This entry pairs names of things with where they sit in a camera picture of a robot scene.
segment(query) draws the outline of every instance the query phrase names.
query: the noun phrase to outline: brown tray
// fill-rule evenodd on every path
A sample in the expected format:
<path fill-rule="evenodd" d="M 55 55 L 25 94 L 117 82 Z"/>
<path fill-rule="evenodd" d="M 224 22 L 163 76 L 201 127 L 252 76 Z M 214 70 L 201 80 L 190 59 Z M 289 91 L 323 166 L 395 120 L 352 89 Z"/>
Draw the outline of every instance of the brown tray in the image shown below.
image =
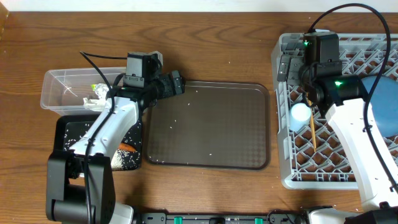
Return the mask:
<path fill-rule="evenodd" d="M 258 84 L 187 82 L 149 114 L 154 164 L 260 170 L 270 161 L 269 94 Z"/>

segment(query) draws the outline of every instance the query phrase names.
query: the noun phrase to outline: wooden tabletop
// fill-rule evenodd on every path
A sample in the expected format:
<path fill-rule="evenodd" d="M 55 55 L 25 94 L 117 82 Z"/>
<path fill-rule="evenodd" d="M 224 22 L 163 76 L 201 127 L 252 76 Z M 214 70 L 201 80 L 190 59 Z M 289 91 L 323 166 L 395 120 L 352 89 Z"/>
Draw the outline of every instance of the wooden tabletop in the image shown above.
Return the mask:
<path fill-rule="evenodd" d="M 271 51 L 286 32 L 305 32 L 320 13 L 11 12 L 0 41 L 0 223 L 46 223 L 47 159 L 59 115 L 40 107 L 44 73 L 85 68 L 80 50 L 164 56 L 164 71 L 187 79 L 250 82 L 271 95 L 270 165 L 259 172 L 154 166 L 114 172 L 116 198 L 144 212 L 266 213 L 335 205 L 361 211 L 355 190 L 287 190 L 279 178 Z M 385 14 L 392 33 L 398 14 Z M 383 33 L 372 14 L 338 13 L 319 24 L 336 32 Z M 95 59 L 100 67 L 126 62 Z"/>

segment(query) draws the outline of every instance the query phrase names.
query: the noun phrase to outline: white background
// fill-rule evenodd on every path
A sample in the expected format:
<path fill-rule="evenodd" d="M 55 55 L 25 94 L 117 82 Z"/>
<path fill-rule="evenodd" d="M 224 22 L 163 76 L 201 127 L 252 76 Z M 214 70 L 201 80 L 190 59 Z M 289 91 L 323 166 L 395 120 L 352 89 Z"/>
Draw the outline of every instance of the white background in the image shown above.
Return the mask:
<path fill-rule="evenodd" d="M 324 12 L 360 2 L 398 12 L 398 0 L 0 0 L 9 11 Z M 349 7 L 341 12 L 366 12 Z"/>

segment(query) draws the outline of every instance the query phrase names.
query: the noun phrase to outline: clear plastic container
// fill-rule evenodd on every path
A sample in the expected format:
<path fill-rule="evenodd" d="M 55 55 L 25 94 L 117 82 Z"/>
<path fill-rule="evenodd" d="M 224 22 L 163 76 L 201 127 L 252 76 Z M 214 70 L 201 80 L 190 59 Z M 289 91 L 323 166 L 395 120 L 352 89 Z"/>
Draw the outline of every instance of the clear plastic container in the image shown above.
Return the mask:
<path fill-rule="evenodd" d="M 126 72 L 125 67 L 100 69 L 111 85 L 117 75 Z M 83 106 L 84 98 L 98 99 L 91 85 L 99 83 L 104 83 L 104 80 L 94 68 L 50 70 L 44 75 L 40 105 L 62 116 L 99 114 Z"/>

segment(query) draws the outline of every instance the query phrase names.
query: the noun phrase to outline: transparent plastic bin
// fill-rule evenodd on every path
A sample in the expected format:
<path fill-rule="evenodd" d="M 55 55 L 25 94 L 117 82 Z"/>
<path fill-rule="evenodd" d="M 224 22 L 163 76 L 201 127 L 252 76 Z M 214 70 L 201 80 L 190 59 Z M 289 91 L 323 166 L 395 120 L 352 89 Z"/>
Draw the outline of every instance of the transparent plastic bin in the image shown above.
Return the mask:
<path fill-rule="evenodd" d="M 359 75 L 361 78 L 376 75 L 384 60 L 385 34 L 338 34 L 340 60 L 343 75 Z M 299 86 L 278 82 L 277 76 L 282 55 L 303 56 L 303 34 L 282 34 L 274 47 L 272 80 L 277 98 L 279 130 L 280 179 L 287 189 L 358 189 L 355 177 L 335 132 L 315 109 L 315 137 L 317 151 L 312 146 L 310 126 L 293 132 L 289 129 L 289 109 L 302 100 Z M 398 35 L 391 35 L 391 52 L 383 73 L 398 82 Z M 384 138 L 384 142 L 398 165 L 398 136 Z"/>
<path fill-rule="evenodd" d="M 100 68 L 112 85 L 120 73 L 126 72 L 125 67 Z M 99 114 L 100 112 L 86 109 L 83 99 L 98 99 L 91 85 L 104 83 L 101 75 L 94 68 L 76 68 L 50 70 L 44 75 L 40 105 L 43 109 L 52 110 L 59 115 Z"/>

